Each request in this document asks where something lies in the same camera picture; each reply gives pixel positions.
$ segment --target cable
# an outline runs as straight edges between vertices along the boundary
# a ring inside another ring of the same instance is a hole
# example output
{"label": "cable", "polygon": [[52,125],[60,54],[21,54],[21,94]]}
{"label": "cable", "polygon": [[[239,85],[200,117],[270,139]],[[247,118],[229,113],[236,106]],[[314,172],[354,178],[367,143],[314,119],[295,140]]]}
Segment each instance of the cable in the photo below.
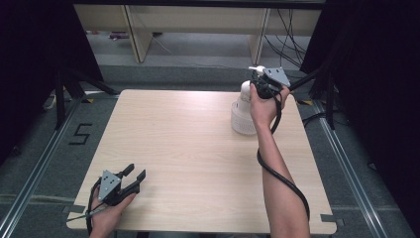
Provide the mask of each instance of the cable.
{"label": "cable", "polygon": [[294,65],[300,67],[299,62],[295,61],[294,59],[292,59],[290,56],[286,55],[285,53],[283,53],[281,50],[279,50],[278,48],[276,48],[270,41],[269,39],[264,36],[266,41],[268,42],[269,46],[274,50],[275,53],[277,53],[280,56],[280,66],[281,66],[281,59],[285,58],[286,60],[290,61],[291,63],[293,63]]}
{"label": "cable", "polygon": [[277,9],[277,13],[278,13],[278,16],[280,17],[280,20],[281,20],[281,22],[282,22],[282,24],[283,24],[283,27],[284,27],[285,31],[286,31],[286,39],[285,39],[285,41],[284,41],[284,42],[283,42],[283,41],[281,41],[278,37],[277,37],[277,39],[278,39],[281,43],[283,43],[283,48],[284,48],[284,46],[286,46],[287,39],[289,38],[289,39],[290,39],[290,41],[293,43],[293,46],[294,46],[294,48],[292,48],[292,47],[289,47],[289,48],[291,48],[291,49],[293,49],[293,50],[295,51],[295,53],[296,53],[296,57],[297,57],[297,59],[299,60],[299,63],[300,63],[300,64],[302,64],[303,57],[302,57],[302,55],[301,55],[301,54],[305,54],[305,53],[306,53],[306,51],[305,51],[302,47],[300,47],[300,46],[296,43],[296,41],[294,40],[293,25],[292,25],[292,21],[293,21],[293,10],[292,10],[292,9],[289,9],[289,23],[288,23],[288,27],[286,26],[286,24],[285,24],[285,22],[284,22],[284,19],[283,19],[283,17],[282,17],[282,16],[281,16],[281,14],[280,14],[279,9]]}
{"label": "cable", "polygon": [[[276,117],[275,117],[275,121],[274,124],[271,127],[271,134],[274,134],[275,130],[277,129],[278,123],[280,122],[281,119],[281,101],[282,101],[282,97],[281,94],[280,95],[280,100],[278,101],[277,97],[275,97],[275,95],[273,95],[272,91],[271,91],[272,97],[274,98],[275,101],[275,107],[276,107]],[[300,191],[300,189],[293,183],[291,182],[289,179],[285,178],[284,176],[282,176],[281,174],[279,174],[277,171],[273,170],[269,165],[267,165],[265,163],[265,161],[263,160],[263,157],[260,153],[260,149],[257,150],[257,159],[260,163],[260,165],[267,170],[271,175],[273,175],[276,179],[279,179],[280,181],[282,181],[284,184],[286,184],[292,191],[294,191],[299,198],[302,200],[303,205],[305,207],[306,210],[306,215],[308,216],[308,220],[310,219],[310,209],[309,209],[309,204],[308,201],[305,197],[305,195],[302,193],[302,191]]]}

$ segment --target wire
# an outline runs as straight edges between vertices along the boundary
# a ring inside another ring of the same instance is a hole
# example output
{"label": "wire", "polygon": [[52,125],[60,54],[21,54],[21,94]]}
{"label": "wire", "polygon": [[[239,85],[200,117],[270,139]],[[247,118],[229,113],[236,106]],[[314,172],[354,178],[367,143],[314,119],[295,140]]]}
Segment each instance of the wire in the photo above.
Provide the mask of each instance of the wire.
{"label": "wire", "polygon": [[269,46],[274,50],[275,53],[277,53],[280,56],[280,66],[281,66],[281,59],[285,58],[286,60],[288,60],[289,62],[293,63],[294,65],[300,67],[299,62],[295,61],[294,59],[292,59],[290,56],[286,55],[285,53],[283,53],[281,50],[279,50],[277,47],[275,47],[271,41],[267,38],[267,36],[264,36],[266,41],[268,42]]}
{"label": "wire", "polygon": [[293,48],[292,47],[289,47],[289,46],[287,46],[287,47],[288,48],[291,48],[292,50],[295,51],[296,57],[297,57],[297,59],[299,61],[299,64],[302,64],[302,62],[303,62],[303,56],[301,54],[306,54],[306,51],[302,47],[300,47],[299,44],[297,44],[296,41],[294,40],[293,24],[292,24],[292,21],[293,21],[293,9],[289,9],[288,12],[289,12],[289,22],[288,22],[288,27],[287,27],[286,26],[286,23],[285,23],[285,21],[283,19],[283,17],[281,16],[281,13],[280,13],[279,9],[277,9],[278,16],[280,17],[281,23],[283,24],[283,27],[284,27],[284,29],[286,31],[286,39],[283,42],[278,36],[276,36],[276,37],[283,44],[283,48],[284,48],[284,46],[287,46],[287,44],[286,44],[287,43],[287,39],[290,39],[290,41],[293,43]]}

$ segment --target metal rail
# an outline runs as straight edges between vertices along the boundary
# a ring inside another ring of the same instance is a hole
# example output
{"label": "metal rail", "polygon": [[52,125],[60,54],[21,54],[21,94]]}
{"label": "metal rail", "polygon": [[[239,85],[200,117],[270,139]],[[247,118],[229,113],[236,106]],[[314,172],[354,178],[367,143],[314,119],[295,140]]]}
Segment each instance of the metal rail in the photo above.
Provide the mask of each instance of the metal rail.
{"label": "metal rail", "polygon": [[[319,101],[315,100],[314,106],[316,113],[324,112],[323,107]],[[355,196],[355,199],[361,209],[361,212],[365,217],[372,237],[388,237],[380,217],[374,209],[364,187],[361,184],[361,181],[353,169],[352,163],[347,157],[347,154],[341,145],[336,132],[330,129],[330,126],[328,125],[328,122],[325,118],[321,118],[320,121],[324,132],[327,135],[327,138],[334,150],[334,153],[336,154],[337,160],[343,170],[343,173],[346,176],[350,189],[352,190],[353,195]]]}
{"label": "metal rail", "polygon": [[22,187],[19,194],[16,196],[11,208],[9,209],[7,215],[3,218],[0,225],[0,234],[3,238],[8,238],[12,235],[16,225],[18,224],[22,214],[25,211],[25,208],[28,205],[28,202],[31,199],[32,194],[37,188],[38,184],[43,177],[44,172],[47,170],[48,165],[53,157],[53,153],[59,145],[65,131],[68,128],[68,124],[71,121],[71,118],[76,111],[77,107],[80,105],[82,98],[73,99],[70,107],[68,108],[68,115],[63,121],[61,126],[56,129],[52,137],[50,138],[49,143],[44,149],[40,159],[29,175],[25,185]]}

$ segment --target table top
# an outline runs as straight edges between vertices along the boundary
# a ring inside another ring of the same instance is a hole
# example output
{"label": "table top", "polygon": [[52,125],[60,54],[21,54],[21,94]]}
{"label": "table top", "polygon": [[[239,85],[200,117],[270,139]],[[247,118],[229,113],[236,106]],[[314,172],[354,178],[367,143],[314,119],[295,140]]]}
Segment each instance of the table top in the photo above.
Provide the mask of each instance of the table top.
{"label": "table top", "polygon": [[[231,128],[239,92],[124,90],[114,108],[75,205],[87,205],[104,170],[135,169],[123,187],[147,171],[141,192],[118,229],[269,233],[257,136]],[[292,95],[274,134],[311,209],[312,234],[333,234],[332,211]],[[80,214],[70,213],[68,218]],[[83,219],[67,223],[85,229]]]}

